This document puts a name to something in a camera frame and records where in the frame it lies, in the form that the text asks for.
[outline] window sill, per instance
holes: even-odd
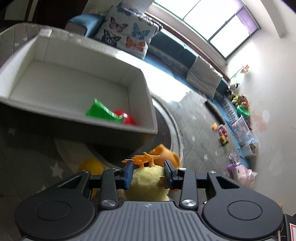
[[[222,69],[225,68],[227,62],[206,41],[204,41],[204,39],[197,35],[196,32],[155,3],[152,3],[146,12],[160,19],[162,22],[166,23],[186,38],[187,41],[194,44],[196,48],[203,52],[213,63],[217,65],[217,67],[219,67],[218,71],[222,73]]]

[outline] window frame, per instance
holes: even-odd
[[[166,10],[167,12],[169,12],[171,15],[173,15],[175,18],[177,18],[178,20],[180,20],[184,25],[186,25],[187,27],[189,27],[193,32],[195,32],[200,38],[202,38],[205,42],[207,42],[222,58],[223,60],[227,61],[228,59],[230,59],[254,34],[256,34],[261,27],[259,26],[258,22],[255,20],[254,16],[251,14],[251,12],[249,11],[249,9],[244,5],[244,3],[241,1],[242,3],[242,7],[237,11],[237,14],[242,11],[243,9],[246,9],[247,12],[249,13],[249,15],[251,16],[252,20],[255,22],[256,26],[257,26],[257,30],[255,30],[252,34],[250,34],[239,46],[237,46],[229,55],[227,55],[226,57],[224,57],[220,51],[210,42],[216,35],[217,33],[220,32],[220,30],[230,22],[231,19],[233,19],[237,14],[233,14],[208,40],[206,40],[197,30],[195,30],[192,26],[190,26],[188,23],[186,23],[184,21],[185,17],[196,7],[196,5],[200,2],[201,0],[198,0],[198,2],[193,6],[193,8],[191,8],[191,10],[183,17],[180,18],[178,17],[176,14],[174,14],[173,12],[171,12],[170,10],[166,9],[165,7],[163,7],[162,5],[158,4],[157,2],[155,2],[155,0],[153,1],[153,3],[155,3],[158,7]]]

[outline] orange butterfly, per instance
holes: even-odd
[[[133,47],[133,49],[135,50],[135,48],[142,52],[144,50],[145,47],[145,41],[142,42],[134,42],[130,37],[126,37],[126,47]]]

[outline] green toy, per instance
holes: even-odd
[[[124,116],[118,116],[117,114],[113,113],[112,111],[108,110],[100,101],[94,99],[94,104],[91,108],[86,112],[86,116],[102,118],[108,121],[113,121],[116,123],[122,123],[124,120]]]
[[[246,119],[250,118],[250,112],[248,112],[248,110],[246,108],[242,107],[241,105],[237,106],[237,114],[239,116],[242,115]]]

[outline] metal screw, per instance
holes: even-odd
[[[107,199],[102,201],[102,205],[104,207],[113,207],[116,205],[116,202],[114,200]]]
[[[186,207],[193,207],[196,205],[196,202],[191,199],[186,199],[186,200],[182,201],[182,204]]]

